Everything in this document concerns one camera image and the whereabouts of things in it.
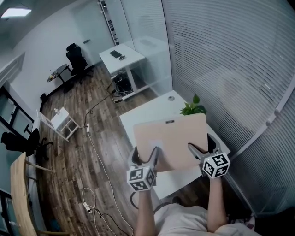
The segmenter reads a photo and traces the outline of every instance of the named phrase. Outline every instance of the black office chair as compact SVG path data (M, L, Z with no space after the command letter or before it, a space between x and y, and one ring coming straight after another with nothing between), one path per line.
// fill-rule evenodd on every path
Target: black office chair
M4 132L1 137L1 143L4 143L5 148L9 151L26 152L27 157L33 155L36 150L36 159L43 157L45 160L49 160L46 155L46 146L53 144L53 142L44 143L46 138L43 138L41 143L39 143L39 130L34 129L33 132L30 132L27 127L26 130L30 133L28 139L13 133Z
M80 84L82 84L82 79L85 76L89 76L92 78L92 75L87 74L85 71L86 66L88 65L85 58L82 56L81 48L77 46L75 43L71 44L66 48L67 53L66 56L70 60L73 70L71 71L71 75L78 75L80 77Z

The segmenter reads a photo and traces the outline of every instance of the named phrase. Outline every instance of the potted plant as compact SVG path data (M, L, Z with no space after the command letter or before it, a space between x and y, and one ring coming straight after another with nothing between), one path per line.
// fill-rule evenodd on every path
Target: potted plant
M197 94L194 94L193 102L191 104L188 104L185 102L185 108L181 109L180 114L186 116L191 114L197 114L197 113L203 113L206 114L207 111L204 106L198 105L200 102L200 98L197 96Z

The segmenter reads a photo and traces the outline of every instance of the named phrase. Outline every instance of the white shirt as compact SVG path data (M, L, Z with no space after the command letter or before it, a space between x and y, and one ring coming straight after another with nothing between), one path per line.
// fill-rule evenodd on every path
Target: white shirt
M243 224L227 224L215 233L207 232L207 210L200 206L169 204L159 209L154 217L159 236L259 236Z

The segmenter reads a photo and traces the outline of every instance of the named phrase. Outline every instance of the ceiling light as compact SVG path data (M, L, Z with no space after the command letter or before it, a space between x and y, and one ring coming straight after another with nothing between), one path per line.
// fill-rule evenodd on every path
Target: ceiling light
M31 9L10 7L3 13L1 18L24 17L28 15L30 12Z

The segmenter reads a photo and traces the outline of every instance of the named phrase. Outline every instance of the white cable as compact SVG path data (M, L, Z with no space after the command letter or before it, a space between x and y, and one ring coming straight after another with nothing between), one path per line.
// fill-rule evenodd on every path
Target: white cable
M103 165L103 163L102 163L102 161L101 161L101 159L100 159L100 157L99 157L99 155L98 155L98 153L97 153L97 151L96 151L96 149L95 149L95 147L94 147L94 144L92 143L92 140L91 140L91 137L90 137L90 135L89 135L89 132L88 132L88 137L89 137L89 139L90 139L90 141L91 141L91 144L92 144L92 146L93 146L93 148L94 148L94 151L95 151L96 155L98 156L98 159L100 160L100 163L101 163L101 165L102 165L102 167L103 167L103 170L104 170L104 172L105 172L105 174L106 174L106 176L107 176L107 178L108 178L108 180L109 180L109 184L110 184L110 187L111 187L111 189L112 189L112 196L113 196L113 198L114 198L115 205L116 205L118 211L120 212L120 209L119 209L119 207L118 207L118 205L117 205L117 202L116 202L116 198L115 198L115 194L114 194L114 189L112 188L111 180L110 180L108 174L106 173L105 166ZM128 224L128 222L123 218L123 215L122 215L121 212L120 212L120 215L121 215L123 221L125 221L125 223L126 223L131 229L132 229L132 234L131 234L131 235L133 235L133 233L134 233L133 228L132 228L132 227L130 226L130 224Z
M90 206L90 205L88 205L88 206L89 206L89 207L92 207L92 208L95 208L95 206L96 206L96 197L95 197L94 192L93 192L90 188L83 188L83 189L82 189L83 203L85 203L84 195L83 195L83 192L84 192L85 189L90 190L90 191L92 192L93 196L94 196L94 206ZM93 213L93 217L94 217L94 225L95 225L96 232L97 232L98 236L100 236L100 234L99 234L99 232L98 232L98 230L97 230L97 227L96 227L96 222L95 222L95 212Z
M95 209L95 207L96 207L96 197L95 197L95 193L94 193L90 188L83 188L83 190L82 190L83 203L85 203L84 195L83 195L83 192L84 192L85 189L90 190L90 191L92 192L92 195L94 196L94 206L91 206L91 205L88 205L88 206L89 206L89 207L92 207L92 209L94 209L94 211L93 211L94 225L95 225L95 229L96 229L98 235L100 236L100 234L99 234L99 232L98 232L98 230L97 230L97 227L96 227L96 222L95 222L95 211L97 211L97 210ZM109 228L109 230L110 230L115 236L117 236L117 235L111 230L110 226L108 225L108 223L106 222L106 220L103 218L103 216L101 216L100 212L99 212L99 211L97 211L97 212L98 212L98 214L100 215L100 217L104 220L104 222L106 223L106 225L107 225L107 227Z

